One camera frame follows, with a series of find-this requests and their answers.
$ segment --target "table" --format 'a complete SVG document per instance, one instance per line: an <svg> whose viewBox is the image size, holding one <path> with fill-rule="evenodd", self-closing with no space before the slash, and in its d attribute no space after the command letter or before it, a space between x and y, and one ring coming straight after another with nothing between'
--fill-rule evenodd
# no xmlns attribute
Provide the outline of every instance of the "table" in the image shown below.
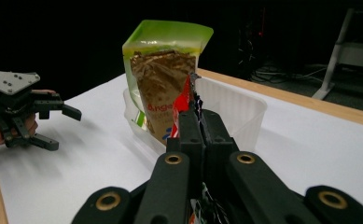
<svg viewBox="0 0 363 224"><path fill-rule="evenodd" d="M363 203L363 111L257 83L198 70L262 98L268 109L257 153L292 190L304 195L329 185ZM38 133L59 150L0 146L0 223L70 223L96 190L133 190L147 181L158 153L133 134L123 117L125 75L65 103L81 122L51 112Z"/></svg>

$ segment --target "clear plastic container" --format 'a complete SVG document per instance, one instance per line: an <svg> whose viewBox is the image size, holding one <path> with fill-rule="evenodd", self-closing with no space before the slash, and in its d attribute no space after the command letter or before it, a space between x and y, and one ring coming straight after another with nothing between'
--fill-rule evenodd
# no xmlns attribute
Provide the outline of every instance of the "clear plastic container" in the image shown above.
<svg viewBox="0 0 363 224"><path fill-rule="evenodd" d="M196 80L195 88L203 100L202 108L218 113L239 149L254 151L268 107L266 102L205 77ZM165 145L145 130L144 125L142 128L136 124L140 111L134 105L128 89L124 91L123 98L126 104L124 117L129 121L134 134L159 155L164 153Z"/></svg>

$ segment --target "robotic hand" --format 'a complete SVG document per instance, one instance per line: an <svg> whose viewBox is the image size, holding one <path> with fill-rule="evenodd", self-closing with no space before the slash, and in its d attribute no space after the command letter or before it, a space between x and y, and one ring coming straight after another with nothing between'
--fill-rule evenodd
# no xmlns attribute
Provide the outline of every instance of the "robotic hand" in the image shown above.
<svg viewBox="0 0 363 224"><path fill-rule="evenodd" d="M33 91L32 85L40 80L38 74L0 72L0 132L6 146L30 144L47 150L57 150L59 143L36 133L31 136L24 126L24 120L32 113L39 113L40 119L49 119L50 110L62 110L63 114L81 120L82 113L65 105L60 94Z"/></svg>

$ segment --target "black background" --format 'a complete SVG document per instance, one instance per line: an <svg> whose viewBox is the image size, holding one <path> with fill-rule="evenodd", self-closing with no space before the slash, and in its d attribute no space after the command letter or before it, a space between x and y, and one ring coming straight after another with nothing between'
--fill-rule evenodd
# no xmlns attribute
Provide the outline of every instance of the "black background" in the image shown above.
<svg viewBox="0 0 363 224"><path fill-rule="evenodd" d="M238 67L240 28L253 24L248 38L258 58L272 55L285 68L297 69L328 62L347 7L280 1L0 0L0 71L37 72L36 89L52 89L69 99L124 73L122 45L145 19L212 27L201 68L244 78ZM264 36L258 36L262 24Z"/></svg>

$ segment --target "snack bag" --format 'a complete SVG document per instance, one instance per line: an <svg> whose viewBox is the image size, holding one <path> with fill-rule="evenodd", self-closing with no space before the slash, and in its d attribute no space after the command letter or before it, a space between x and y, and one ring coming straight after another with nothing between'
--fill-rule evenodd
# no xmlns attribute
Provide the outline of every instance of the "snack bag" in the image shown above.
<svg viewBox="0 0 363 224"><path fill-rule="evenodd" d="M195 111L196 117L198 118L198 121L201 121L201 113L202 113L202 104L203 101L201 99L201 96L196 92L195 90L195 81L197 78L201 78L196 73L193 73L191 75L187 76L187 80L184 84L184 89L175 98L175 101L173 103L173 128L172 132L170 134L170 137L177 138L179 137L179 114L183 111L187 111L189 109L193 109Z"/></svg>
<svg viewBox="0 0 363 224"><path fill-rule="evenodd" d="M181 21L142 21L122 46L129 92L150 134L166 145L173 103L213 29Z"/></svg>

